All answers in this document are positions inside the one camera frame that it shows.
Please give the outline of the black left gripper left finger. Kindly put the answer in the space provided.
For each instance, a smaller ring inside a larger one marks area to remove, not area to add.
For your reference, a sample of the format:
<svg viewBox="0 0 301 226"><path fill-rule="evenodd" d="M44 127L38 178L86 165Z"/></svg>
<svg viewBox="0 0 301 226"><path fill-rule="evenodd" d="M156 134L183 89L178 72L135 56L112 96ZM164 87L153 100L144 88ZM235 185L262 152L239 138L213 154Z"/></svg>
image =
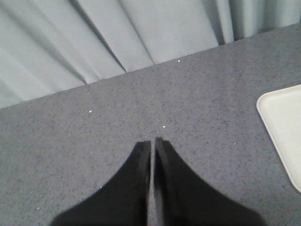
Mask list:
<svg viewBox="0 0 301 226"><path fill-rule="evenodd" d="M59 214L54 226L147 225L151 142L137 142L122 167L95 194Z"/></svg>

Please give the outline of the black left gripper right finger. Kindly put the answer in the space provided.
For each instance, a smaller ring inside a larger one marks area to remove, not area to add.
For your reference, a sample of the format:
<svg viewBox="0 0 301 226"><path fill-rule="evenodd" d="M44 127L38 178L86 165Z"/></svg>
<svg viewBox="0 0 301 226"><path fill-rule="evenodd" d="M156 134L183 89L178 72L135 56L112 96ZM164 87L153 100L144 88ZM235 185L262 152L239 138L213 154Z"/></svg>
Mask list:
<svg viewBox="0 0 301 226"><path fill-rule="evenodd" d="M264 226L264 219L202 180L171 143L155 141L154 196L161 226Z"/></svg>

